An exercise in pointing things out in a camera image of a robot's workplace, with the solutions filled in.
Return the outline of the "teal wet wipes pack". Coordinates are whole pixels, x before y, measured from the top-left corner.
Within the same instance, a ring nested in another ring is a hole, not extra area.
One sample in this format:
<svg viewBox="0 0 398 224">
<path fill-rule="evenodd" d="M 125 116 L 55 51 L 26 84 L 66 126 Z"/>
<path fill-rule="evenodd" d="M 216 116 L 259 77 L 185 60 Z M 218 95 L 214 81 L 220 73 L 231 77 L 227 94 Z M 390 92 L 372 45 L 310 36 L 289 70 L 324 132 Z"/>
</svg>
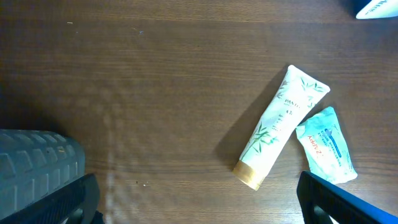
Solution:
<svg viewBox="0 0 398 224">
<path fill-rule="evenodd" d="M 313 115 L 298 125 L 295 132 L 311 173 L 332 184 L 343 184 L 358 177 L 333 107 Z"/>
</svg>

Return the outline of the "white bamboo print tube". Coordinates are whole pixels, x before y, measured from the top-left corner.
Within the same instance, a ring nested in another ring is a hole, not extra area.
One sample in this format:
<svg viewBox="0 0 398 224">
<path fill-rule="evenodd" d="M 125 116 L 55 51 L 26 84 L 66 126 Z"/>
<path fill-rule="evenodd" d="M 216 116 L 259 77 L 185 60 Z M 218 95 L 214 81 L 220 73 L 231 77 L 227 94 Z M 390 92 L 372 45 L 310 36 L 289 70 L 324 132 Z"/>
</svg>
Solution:
<svg viewBox="0 0 398 224">
<path fill-rule="evenodd" d="M 289 65 L 279 89 L 241 153 L 233 174 L 253 190 L 258 190 L 295 128 L 329 92 L 328 85 Z"/>
</svg>

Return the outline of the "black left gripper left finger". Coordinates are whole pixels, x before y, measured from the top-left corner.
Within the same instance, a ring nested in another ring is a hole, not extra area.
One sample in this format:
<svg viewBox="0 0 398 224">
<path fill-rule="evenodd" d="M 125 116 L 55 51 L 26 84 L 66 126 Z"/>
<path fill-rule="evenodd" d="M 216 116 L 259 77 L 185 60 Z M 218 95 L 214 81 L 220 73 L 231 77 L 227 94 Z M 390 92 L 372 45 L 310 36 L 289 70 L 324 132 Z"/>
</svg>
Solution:
<svg viewBox="0 0 398 224">
<path fill-rule="evenodd" d="M 86 174 L 39 201 L 9 215 L 1 223 L 100 224 L 100 190 L 94 174 Z"/>
</svg>

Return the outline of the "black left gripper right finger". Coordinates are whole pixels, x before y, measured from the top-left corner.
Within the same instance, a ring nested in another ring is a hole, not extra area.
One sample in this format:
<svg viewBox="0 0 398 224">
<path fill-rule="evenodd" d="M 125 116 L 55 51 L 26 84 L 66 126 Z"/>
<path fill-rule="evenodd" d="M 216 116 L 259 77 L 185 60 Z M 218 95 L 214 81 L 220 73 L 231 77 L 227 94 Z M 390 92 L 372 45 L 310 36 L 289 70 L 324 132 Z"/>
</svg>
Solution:
<svg viewBox="0 0 398 224">
<path fill-rule="evenodd" d="M 397 223 L 397 217 L 309 171 L 300 175 L 297 197 L 305 223 Z"/>
</svg>

